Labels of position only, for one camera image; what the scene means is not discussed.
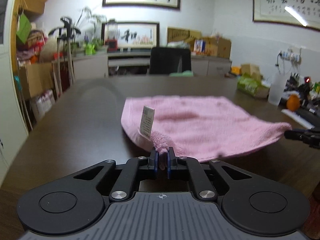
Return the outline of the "pink towel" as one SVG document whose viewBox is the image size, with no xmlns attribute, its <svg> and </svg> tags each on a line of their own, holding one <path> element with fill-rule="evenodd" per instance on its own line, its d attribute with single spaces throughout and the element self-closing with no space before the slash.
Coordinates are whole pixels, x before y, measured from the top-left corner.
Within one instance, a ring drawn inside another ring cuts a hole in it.
<svg viewBox="0 0 320 240">
<path fill-rule="evenodd" d="M 155 110 L 151 138 L 139 132 L 143 107 Z M 127 98 L 121 126 L 138 147 L 160 154 L 174 149 L 204 163 L 218 157 L 248 155 L 277 142 L 292 126 L 263 121 L 227 98 L 215 96 L 154 96 Z"/>
</svg>

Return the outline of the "white towel label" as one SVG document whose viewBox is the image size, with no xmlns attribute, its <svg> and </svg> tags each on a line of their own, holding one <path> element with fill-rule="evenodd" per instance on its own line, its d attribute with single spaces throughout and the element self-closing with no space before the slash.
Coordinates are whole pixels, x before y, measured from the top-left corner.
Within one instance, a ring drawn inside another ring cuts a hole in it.
<svg viewBox="0 0 320 240">
<path fill-rule="evenodd" d="M 142 118 L 140 121 L 139 132 L 142 136 L 150 139 L 153 126 L 155 110 L 148 106 L 143 107 Z"/>
</svg>

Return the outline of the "orange fruit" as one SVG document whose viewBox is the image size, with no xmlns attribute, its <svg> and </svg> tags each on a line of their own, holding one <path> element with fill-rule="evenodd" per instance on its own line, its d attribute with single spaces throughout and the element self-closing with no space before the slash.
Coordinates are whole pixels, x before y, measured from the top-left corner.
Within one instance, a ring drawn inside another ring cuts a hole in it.
<svg viewBox="0 0 320 240">
<path fill-rule="evenodd" d="M 296 94 L 291 94 L 287 100 L 286 107 L 288 110 L 295 112 L 300 108 L 300 98 Z"/>
</svg>

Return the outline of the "translucent plastic cup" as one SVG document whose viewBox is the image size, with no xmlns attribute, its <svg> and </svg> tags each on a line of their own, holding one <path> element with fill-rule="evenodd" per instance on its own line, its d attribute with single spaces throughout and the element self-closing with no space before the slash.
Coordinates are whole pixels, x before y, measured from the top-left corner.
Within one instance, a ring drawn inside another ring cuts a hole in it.
<svg viewBox="0 0 320 240">
<path fill-rule="evenodd" d="M 272 105 L 278 106 L 282 98 L 288 77 L 283 73 L 276 73 L 273 75 L 268 95 L 268 102 Z"/>
</svg>

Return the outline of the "green tissue pack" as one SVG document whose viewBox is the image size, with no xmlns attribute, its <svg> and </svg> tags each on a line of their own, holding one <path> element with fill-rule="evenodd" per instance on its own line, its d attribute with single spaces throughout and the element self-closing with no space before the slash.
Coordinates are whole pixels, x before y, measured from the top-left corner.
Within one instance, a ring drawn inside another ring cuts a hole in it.
<svg viewBox="0 0 320 240">
<path fill-rule="evenodd" d="M 238 77 L 237 90 L 256 99 L 266 99 L 269 95 L 270 88 L 263 85 L 261 81 L 252 78 L 250 75 L 243 74 Z"/>
</svg>

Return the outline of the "white power strip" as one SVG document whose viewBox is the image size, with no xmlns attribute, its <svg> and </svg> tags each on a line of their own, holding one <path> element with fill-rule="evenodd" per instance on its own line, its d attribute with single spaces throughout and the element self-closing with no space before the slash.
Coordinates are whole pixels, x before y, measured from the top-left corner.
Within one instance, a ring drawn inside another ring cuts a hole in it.
<svg viewBox="0 0 320 240">
<path fill-rule="evenodd" d="M 300 54 L 291 52 L 291 51 L 280 51 L 280 58 L 292 63 L 300 63 L 301 57 Z"/>
</svg>

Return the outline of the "green cushion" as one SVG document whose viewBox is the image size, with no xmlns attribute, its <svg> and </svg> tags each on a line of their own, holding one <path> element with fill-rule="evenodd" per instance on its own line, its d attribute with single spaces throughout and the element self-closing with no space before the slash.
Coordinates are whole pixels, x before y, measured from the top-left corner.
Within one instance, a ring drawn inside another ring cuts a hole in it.
<svg viewBox="0 0 320 240">
<path fill-rule="evenodd" d="M 180 72 L 180 73 L 170 73 L 169 76 L 172 76 L 172 77 L 193 77 L 194 74 L 192 71 L 186 70 L 186 71 Z"/>
</svg>

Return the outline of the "grey metal filing cabinet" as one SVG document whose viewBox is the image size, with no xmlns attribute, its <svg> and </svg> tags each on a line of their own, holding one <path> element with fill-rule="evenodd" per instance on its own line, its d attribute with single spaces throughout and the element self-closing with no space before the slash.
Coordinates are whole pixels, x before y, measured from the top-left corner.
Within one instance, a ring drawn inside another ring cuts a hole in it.
<svg viewBox="0 0 320 240">
<path fill-rule="evenodd" d="M 15 0 L 1 0 L 1 181 L 28 137 L 22 118 L 12 70 L 11 46 Z"/>
</svg>

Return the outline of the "white low sideboard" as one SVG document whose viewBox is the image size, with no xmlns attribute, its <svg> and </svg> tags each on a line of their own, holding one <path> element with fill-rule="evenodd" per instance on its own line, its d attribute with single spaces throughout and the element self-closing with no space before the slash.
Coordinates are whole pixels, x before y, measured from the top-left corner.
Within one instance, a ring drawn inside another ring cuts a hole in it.
<svg viewBox="0 0 320 240">
<path fill-rule="evenodd" d="M 76 80 L 124 75 L 175 75 L 224 77 L 232 62 L 214 56 L 180 55 L 179 49 L 159 48 L 134 52 L 98 53 L 72 58 Z"/>
</svg>

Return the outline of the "open cardboard box right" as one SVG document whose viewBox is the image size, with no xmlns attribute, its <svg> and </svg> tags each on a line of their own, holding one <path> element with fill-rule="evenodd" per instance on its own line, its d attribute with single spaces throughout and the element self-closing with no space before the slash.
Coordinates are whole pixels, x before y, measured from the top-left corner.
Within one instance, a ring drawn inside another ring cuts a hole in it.
<svg viewBox="0 0 320 240">
<path fill-rule="evenodd" d="M 230 58 L 232 42 L 222 37 L 203 37 L 195 40 L 193 52 L 197 55 Z"/>
</svg>

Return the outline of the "black office chair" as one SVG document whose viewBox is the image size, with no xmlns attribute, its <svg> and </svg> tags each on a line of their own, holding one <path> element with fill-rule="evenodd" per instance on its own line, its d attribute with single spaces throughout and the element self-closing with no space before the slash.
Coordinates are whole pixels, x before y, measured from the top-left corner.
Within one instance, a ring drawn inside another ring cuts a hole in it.
<svg viewBox="0 0 320 240">
<path fill-rule="evenodd" d="M 150 75 L 191 71 L 191 51 L 185 48 L 154 47 L 150 54 Z"/>
</svg>

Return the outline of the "large cardboard box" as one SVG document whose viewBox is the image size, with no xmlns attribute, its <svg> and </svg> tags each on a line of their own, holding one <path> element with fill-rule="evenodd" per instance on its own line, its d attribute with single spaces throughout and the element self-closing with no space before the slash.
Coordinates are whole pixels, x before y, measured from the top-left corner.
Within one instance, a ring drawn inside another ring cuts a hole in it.
<svg viewBox="0 0 320 240">
<path fill-rule="evenodd" d="M 19 69 L 19 75 L 26 100 L 54 88 L 53 67 L 49 62 L 22 66 Z"/>
</svg>

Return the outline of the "metal tripod stand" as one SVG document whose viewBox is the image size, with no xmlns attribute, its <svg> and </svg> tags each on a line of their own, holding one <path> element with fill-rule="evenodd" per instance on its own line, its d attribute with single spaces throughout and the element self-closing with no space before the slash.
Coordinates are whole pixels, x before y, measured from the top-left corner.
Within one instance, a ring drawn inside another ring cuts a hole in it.
<svg viewBox="0 0 320 240">
<path fill-rule="evenodd" d="M 67 56 L 68 63 L 68 75 L 69 75 L 69 85 L 72 86 L 75 77 L 74 77 L 74 69 L 73 69 L 73 61 L 72 61 L 72 52 L 71 52 L 71 41 L 76 35 L 80 35 L 81 31 L 74 26 L 73 21 L 70 17 L 62 16 L 60 21 L 63 23 L 61 27 L 55 27 L 49 32 L 49 36 L 53 36 L 55 32 L 58 32 L 56 37 L 57 44 L 57 66 L 59 73 L 59 83 L 61 84 L 61 74 L 60 74 L 60 43 L 63 44 L 63 57 Z"/>
</svg>

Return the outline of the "green box on pile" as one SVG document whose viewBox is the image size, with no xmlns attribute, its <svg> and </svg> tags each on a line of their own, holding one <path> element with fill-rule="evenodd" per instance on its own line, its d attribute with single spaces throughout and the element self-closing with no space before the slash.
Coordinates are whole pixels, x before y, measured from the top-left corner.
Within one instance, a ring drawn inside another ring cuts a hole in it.
<svg viewBox="0 0 320 240">
<path fill-rule="evenodd" d="M 22 13 L 18 17 L 18 22 L 17 22 L 17 31 L 16 31 L 17 43 L 25 44 L 29 37 L 30 31 L 31 31 L 31 23 L 28 20 L 27 16 L 24 13 Z"/>
</svg>

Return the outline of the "teal handled mop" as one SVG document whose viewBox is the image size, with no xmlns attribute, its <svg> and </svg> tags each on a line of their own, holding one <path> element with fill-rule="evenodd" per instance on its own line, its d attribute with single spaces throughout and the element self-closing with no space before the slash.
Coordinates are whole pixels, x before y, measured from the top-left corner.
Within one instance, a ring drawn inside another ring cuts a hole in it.
<svg viewBox="0 0 320 240">
<path fill-rule="evenodd" d="M 20 104 L 23 121 L 24 121 L 25 126 L 27 127 L 27 129 L 29 131 L 32 131 L 33 130 L 33 126 L 32 126 L 32 123 L 31 123 L 31 120 L 30 120 L 30 117 L 29 117 L 29 113 L 28 113 L 28 110 L 27 110 L 27 105 L 25 103 L 25 99 L 24 99 L 24 96 L 23 96 L 23 89 L 22 89 L 22 84 L 21 84 L 20 78 L 17 75 L 14 75 L 14 80 L 15 80 L 15 84 L 16 84 L 16 87 L 17 87 L 17 90 L 18 90 L 18 92 L 17 92 L 18 93 L 18 101 L 19 101 L 19 104 Z"/>
</svg>

